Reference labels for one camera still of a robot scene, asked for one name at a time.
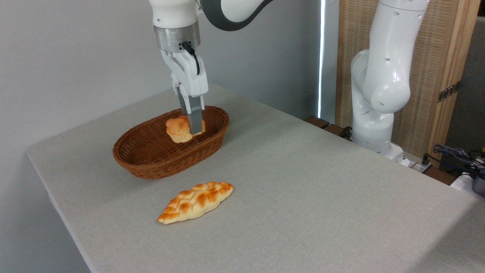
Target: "table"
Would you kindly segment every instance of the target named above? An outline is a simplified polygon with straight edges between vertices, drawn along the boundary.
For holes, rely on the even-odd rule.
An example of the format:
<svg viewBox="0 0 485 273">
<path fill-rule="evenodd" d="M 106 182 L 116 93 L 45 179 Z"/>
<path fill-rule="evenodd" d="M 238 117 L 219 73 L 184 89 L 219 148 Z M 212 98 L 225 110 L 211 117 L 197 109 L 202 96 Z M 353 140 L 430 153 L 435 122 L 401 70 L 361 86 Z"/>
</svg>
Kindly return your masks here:
<svg viewBox="0 0 485 273">
<path fill-rule="evenodd" d="M 485 272 L 485 204 L 216 85 L 219 151 L 147 181 L 113 159 L 129 128 L 178 107 L 164 92 L 38 143 L 28 156 L 92 272 Z M 182 190 L 234 185 L 201 218 L 155 222 Z"/>
</svg>

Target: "black cable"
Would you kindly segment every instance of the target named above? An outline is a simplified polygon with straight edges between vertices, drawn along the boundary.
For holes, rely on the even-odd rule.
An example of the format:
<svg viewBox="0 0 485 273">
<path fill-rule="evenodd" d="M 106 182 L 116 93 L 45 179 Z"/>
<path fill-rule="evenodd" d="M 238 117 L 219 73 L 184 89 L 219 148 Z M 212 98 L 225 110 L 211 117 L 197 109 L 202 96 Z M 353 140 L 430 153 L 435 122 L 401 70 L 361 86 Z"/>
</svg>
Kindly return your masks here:
<svg viewBox="0 0 485 273">
<path fill-rule="evenodd" d="M 200 74 L 200 66 L 199 66 L 199 60 L 197 60 L 197 55 L 195 54 L 195 49 L 193 49 L 192 45 L 190 42 L 183 42 L 181 44 L 183 49 L 185 49 L 190 55 L 192 55 L 195 59 L 195 65 L 197 66 L 197 75 Z"/>
<path fill-rule="evenodd" d="M 470 173 L 470 174 L 474 174 L 474 175 L 478 175 L 480 178 L 482 179 L 485 179 L 485 176 L 483 174 L 480 173 L 480 171 L 475 171 L 473 169 L 467 169 L 467 168 L 462 168 L 462 167 L 457 167 L 457 166 L 453 166 L 453 165 L 450 165 L 450 164 L 447 164 L 446 162 L 443 162 L 442 160 L 439 160 L 435 157 L 432 157 L 431 155 L 429 154 L 424 154 L 426 157 L 428 158 L 431 158 L 432 160 L 436 161 L 436 162 L 439 162 L 449 168 L 452 168 L 452 169 L 456 169 L 458 171 L 462 171 L 462 172 L 467 172 L 467 173 Z"/>
</svg>

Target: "brown wicker basket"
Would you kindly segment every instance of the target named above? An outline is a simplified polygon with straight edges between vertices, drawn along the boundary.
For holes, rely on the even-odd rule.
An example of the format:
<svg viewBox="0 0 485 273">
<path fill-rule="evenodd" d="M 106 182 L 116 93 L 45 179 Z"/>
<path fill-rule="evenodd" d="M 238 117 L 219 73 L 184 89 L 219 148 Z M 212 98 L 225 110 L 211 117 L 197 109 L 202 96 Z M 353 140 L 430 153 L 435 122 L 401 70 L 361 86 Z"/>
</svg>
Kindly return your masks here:
<svg viewBox="0 0 485 273">
<path fill-rule="evenodd" d="M 115 160 L 136 177 L 160 179 L 188 169 L 221 147 L 229 126 L 229 115 L 223 109 L 206 106 L 202 111 L 205 133 L 177 144 L 167 134 L 165 122 L 181 115 L 176 109 L 129 129 L 114 144 Z"/>
</svg>

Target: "bread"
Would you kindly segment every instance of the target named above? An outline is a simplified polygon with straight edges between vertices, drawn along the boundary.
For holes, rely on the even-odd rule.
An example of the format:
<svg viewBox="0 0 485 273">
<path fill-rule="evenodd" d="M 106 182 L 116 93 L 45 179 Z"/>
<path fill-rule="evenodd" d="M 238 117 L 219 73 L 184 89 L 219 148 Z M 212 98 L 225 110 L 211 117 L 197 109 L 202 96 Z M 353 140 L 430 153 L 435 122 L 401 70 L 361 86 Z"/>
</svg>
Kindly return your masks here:
<svg viewBox="0 0 485 273">
<path fill-rule="evenodd" d="M 211 211 L 234 190 L 233 185 L 226 182 L 209 182 L 199 184 L 190 190 L 184 190 L 168 203 L 167 208 L 158 217 L 158 221 L 170 224 L 201 217 Z"/>
<path fill-rule="evenodd" d="M 195 135 L 190 132 L 189 118 L 187 116 L 180 116 L 175 119 L 169 119 L 165 123 L 167 126 L 167 134 L 175 143 L 185 143 L 206 131 L 206 123 L 202 120 L 202 131 Z"/>
</svg>

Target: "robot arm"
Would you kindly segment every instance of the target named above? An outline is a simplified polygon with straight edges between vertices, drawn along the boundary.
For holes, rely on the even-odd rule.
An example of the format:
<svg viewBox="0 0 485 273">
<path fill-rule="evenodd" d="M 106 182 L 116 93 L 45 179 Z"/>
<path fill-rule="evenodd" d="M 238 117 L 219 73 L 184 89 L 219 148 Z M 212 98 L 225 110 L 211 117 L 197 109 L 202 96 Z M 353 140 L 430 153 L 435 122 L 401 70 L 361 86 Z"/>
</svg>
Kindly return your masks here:
<svg viewBox="0 0 485 273">
<path fill-rule="evenodd" d="M 352 60 L 352 142 L 403 163 L 391 143 L 394 113 L 409 100 L 414 42 L 428 0 L 380 0 L 369 49 Z"/>
<path fill-rule="evenodd" d="M 202 11 L 221 30 L 235 31 L 248 25 L 272 0 L 149 0 L 153 29 L 180 108 L 189 118 L 191 133 L 202 131 L 203 95 L 208 92 L 200 45 L 198 14 Z"/>
</svg>

